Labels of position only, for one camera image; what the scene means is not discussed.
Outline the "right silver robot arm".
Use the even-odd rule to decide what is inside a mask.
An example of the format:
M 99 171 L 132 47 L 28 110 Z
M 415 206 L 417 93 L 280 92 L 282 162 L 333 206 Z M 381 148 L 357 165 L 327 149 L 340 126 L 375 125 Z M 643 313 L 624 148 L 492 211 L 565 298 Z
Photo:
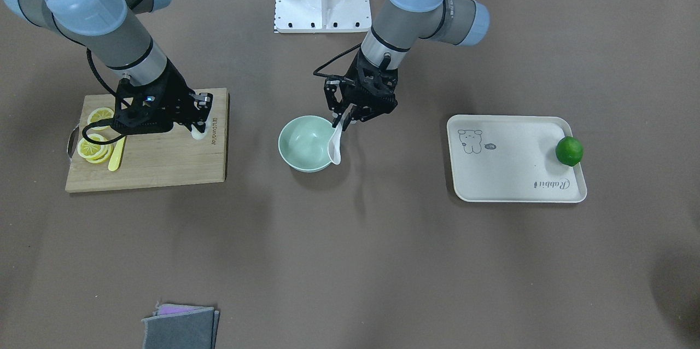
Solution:
M 3 0 L 18 17 L 82 45 L 119 78 L 111 120 L 101 125 L 121 135 L 186 127 L 195 139 L 208 128 L 210 93 L 189 88 L 172 61 L 138 19 L 172 0 Z

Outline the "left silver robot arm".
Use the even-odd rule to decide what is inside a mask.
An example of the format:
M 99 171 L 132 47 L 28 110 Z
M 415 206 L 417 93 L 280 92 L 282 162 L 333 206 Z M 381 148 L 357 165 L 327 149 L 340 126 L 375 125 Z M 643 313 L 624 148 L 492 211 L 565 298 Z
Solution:
M 475 0 L 385 0 L 343 74 L 326 74 L 323 91 L 335 130 L 389 114 L 397 107 L 398 69 L 418 40 L 473 46 L 490 24 Z

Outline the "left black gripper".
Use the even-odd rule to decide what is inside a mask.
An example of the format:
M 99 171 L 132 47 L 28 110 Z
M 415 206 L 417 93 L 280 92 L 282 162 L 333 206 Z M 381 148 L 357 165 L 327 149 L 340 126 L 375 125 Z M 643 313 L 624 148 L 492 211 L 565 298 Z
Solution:
M 390 114 L 398 105 L 395 97 L 397 84 L 397 69 L 377 67 L 362 51 L 358 52 L 345 80 L 325 78 L 323 92 L 328 109 L 335 115 L 332 127 L 337 130 L 342 127 L 344 132 L 353 120 L 370 120 Z

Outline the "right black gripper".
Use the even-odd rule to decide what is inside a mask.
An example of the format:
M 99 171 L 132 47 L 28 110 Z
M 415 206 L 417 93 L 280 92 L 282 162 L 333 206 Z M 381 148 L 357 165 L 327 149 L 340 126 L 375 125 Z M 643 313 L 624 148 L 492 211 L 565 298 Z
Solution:
M 200 131 L 204 125 L 208 130 L 212 127 L 213 94 L 194 93 L 170 60 L 154 82 L 134 86 L 123 79 L 116 94 L 122 99 L 132 99 L 125 109 L 115 107 L 110 126 L 121 135 L 169 132 L 174 123 L 188 130 L 193 126 Z

